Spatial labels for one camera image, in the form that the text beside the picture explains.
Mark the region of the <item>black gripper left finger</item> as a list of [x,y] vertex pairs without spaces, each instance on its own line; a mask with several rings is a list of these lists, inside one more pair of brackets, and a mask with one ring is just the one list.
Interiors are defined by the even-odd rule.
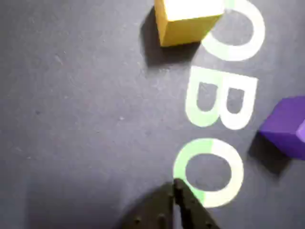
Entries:
[[132,205],[119,223],[120,229],[172,229],[173,183],[166,182]]

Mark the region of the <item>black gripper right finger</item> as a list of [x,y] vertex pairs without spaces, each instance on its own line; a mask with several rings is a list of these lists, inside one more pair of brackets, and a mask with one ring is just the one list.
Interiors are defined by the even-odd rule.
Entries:
[[184,229],[219,229],[209,212],[182,179],[174,179],[173,193],[175,203],[180,208]]

